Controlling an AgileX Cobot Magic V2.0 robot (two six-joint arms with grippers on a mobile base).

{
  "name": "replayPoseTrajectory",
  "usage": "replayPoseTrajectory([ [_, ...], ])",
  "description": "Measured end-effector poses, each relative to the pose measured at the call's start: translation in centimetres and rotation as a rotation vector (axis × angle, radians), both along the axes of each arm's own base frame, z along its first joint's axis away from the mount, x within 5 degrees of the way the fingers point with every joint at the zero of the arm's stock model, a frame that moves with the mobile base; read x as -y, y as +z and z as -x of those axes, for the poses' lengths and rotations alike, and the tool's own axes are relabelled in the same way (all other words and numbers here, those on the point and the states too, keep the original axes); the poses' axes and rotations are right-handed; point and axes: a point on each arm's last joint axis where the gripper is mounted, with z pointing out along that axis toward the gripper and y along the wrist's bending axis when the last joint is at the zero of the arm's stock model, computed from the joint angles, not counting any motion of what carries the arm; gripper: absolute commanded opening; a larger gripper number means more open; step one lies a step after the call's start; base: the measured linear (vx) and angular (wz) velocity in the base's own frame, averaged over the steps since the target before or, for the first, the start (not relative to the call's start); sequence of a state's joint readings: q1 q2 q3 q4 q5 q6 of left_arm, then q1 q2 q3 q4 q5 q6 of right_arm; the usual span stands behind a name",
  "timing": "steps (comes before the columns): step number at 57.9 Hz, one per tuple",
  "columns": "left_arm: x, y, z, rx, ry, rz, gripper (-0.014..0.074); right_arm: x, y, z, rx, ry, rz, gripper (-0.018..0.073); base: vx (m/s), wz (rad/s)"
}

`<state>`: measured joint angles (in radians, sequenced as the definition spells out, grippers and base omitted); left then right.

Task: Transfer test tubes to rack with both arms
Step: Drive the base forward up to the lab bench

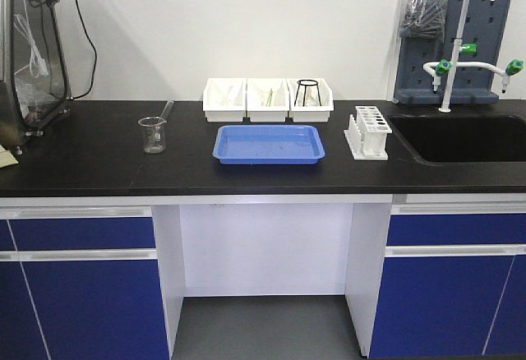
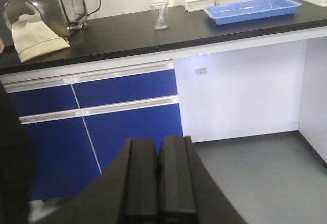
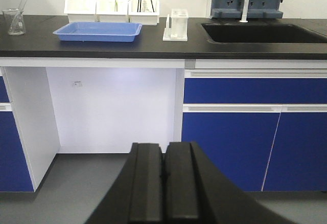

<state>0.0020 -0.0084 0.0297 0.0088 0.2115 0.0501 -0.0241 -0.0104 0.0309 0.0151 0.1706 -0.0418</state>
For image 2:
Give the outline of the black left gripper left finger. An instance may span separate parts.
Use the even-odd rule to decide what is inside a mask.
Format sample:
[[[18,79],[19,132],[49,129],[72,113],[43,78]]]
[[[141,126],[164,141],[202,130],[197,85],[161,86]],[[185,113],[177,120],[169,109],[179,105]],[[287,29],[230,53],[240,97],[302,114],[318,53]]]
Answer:
[[[153,140],[128,138],[94,182],[38,223],[158,223]]]

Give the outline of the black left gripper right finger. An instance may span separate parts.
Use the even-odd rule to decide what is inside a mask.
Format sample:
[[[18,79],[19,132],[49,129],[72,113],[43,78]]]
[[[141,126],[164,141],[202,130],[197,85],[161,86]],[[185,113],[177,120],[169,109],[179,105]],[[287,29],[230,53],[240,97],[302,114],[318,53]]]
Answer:
[[[160,223],[245,223],[215,183],[190,137],[165,137],[159,150]]]

